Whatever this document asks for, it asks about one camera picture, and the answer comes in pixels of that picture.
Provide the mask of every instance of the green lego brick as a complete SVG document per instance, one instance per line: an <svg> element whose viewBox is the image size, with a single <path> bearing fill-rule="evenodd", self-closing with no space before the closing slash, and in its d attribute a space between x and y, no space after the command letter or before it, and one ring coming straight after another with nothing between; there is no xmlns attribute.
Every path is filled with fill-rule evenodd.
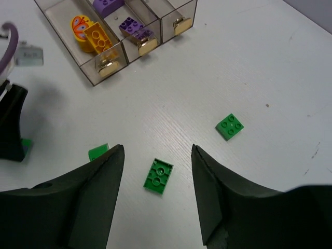
<svg viewBox="0 0 332 249"><path fill-rule="evenodd" d="M96 147L94 149L89 150L89 159L90 162L96 159L97 157L101 156L104 154L106 151L109 150L108 144L103 144L99 147Z"/></svg>
<svg viewBox="0 0 332 249"><path fill-rule="evenodd" d="M23 146L24 154L26 155L32 145L32 141L30 139L21 139L21 144Z"/></svg>
<svg viewBox="0 0 332 249"><path fill-rule="evenodd" d="M216 126L217 131L224 137L226 141L234 137L243 128L244 126L232 113Z"/></svg>
<svg viewBox="0 0 332 249"><path fill-rule="evenodd" d="M172 169L173 165L155 158L145 180L144 187L162 195Z"/></svg>

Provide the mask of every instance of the purple lego brick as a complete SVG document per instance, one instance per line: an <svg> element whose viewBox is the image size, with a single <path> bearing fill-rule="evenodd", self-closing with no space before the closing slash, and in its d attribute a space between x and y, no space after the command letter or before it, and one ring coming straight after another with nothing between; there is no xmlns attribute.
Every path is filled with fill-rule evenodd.
<svg viewBox="0 0 332 249"><path fill-rule="evenodd" d="M92 5L100 16L105 18L121 6L125 5L125 0L94 0Z"/></svg>
<svg viewBox="0 0 332 249"><path fill-rule="evenodd" d="M122 32L125 32L128 35L132 35L139 40L142 40L144 38L149 38L149 37L153 36L153 34L154 34L150 29L144 27L143 24L141 24L138 21L135 21L134 19L132 19L130 17L128 17L119 26L119 29Z"/></svg>

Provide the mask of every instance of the white tabletop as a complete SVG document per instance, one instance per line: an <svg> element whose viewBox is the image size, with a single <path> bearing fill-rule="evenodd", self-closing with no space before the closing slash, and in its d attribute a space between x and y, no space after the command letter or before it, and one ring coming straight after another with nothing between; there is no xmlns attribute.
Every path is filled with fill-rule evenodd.
<svg viewBox="0 0 332 249"><path fill-rule="evenodd" d="M200 0L194 28L94 88L32 0L2 0L0 20L45 56L10 75L29 90L21 133L34 146L22 163L0 162L0 190L123 144L107 248L203 248L193 143L269 188L332 183L332 35L282 0ZM230 113L244 129L226 142L215 126ZM155 157L174 164L162 197L143 188Z"/></svg>

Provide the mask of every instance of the purple cable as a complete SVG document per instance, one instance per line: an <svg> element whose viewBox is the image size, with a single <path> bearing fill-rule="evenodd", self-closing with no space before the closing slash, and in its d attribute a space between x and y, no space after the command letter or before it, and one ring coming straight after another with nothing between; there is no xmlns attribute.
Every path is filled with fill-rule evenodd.
<svg viewBox="0 0 332 249"><path fill-rule="evenodd" d="M19 33L17 28L11 22L5 22L2 25L3 30L10 30L10 41L8 48L0 61L0 74L6 69L10 63L11 58L14 56L17 44L19 43Z"/></svg>

